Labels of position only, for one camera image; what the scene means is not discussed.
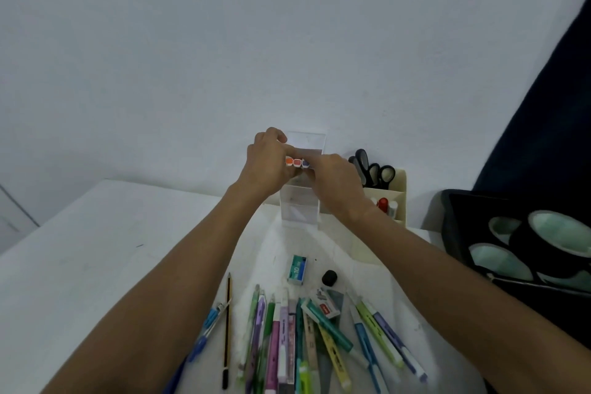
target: red marker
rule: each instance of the red marker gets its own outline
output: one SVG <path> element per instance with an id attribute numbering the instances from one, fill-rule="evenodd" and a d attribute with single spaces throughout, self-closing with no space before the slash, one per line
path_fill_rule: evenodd
<path id="1" fill-rule="evenodd" d="M 387 198 L 380 198 L 378 203 L 376 204 L 380 211 L 388 215 L 388 199 Z"/>

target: person's left hand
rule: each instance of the person's left hand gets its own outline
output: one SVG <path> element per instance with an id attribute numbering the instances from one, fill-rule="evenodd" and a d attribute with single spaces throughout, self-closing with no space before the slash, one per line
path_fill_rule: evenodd
<path id="1" fill-rule="evenodd" d="M 301 169 L 285 165 L 285 157 L 292 156 L 296 149 L 287 145 L 287 137 L 277 128 L 257 133 L 253 144 L 247 148 L 247 162 L 238 178 L 249 190 L 261 197 L 261 202 L 277 192 Z"/>

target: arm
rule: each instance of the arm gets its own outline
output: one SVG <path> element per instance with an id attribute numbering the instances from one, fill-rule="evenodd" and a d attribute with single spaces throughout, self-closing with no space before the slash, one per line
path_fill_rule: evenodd
<path id="1" fill-rule="evenodd" d="M 218 205 L 100 320 L 45 394 L 163 389 L 195 342 L 248 221 L 296 172 L 285 166 L 286 140 L 274 128 L 256 135 Z"/>
<path id="2" fill-rule="evenodd" d="M 392 221 L 338 155 L 305 156 L 314 191 L 394 275 L 412 304 L 499 392 L 588 392 L 591 352 Z"/>

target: person's right hand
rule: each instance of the person's right hand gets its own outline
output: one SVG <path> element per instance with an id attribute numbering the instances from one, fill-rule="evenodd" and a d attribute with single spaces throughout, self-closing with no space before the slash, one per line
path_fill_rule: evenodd
<path id="1" fill-rule="evenodd" d="M 314 193 L 342 223 L 360 218 L 373 203 L 364 194 L 353 164 L 339 155 L 302 156 L 312 168 L 304 169 Z"/>

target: white door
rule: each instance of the white door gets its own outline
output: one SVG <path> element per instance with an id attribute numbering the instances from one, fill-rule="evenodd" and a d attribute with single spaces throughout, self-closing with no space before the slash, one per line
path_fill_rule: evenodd
<path id="1" fill-rule="evenodd" d="M 0 188 L 0 254 L 35 229 L 33 220 Z"/>

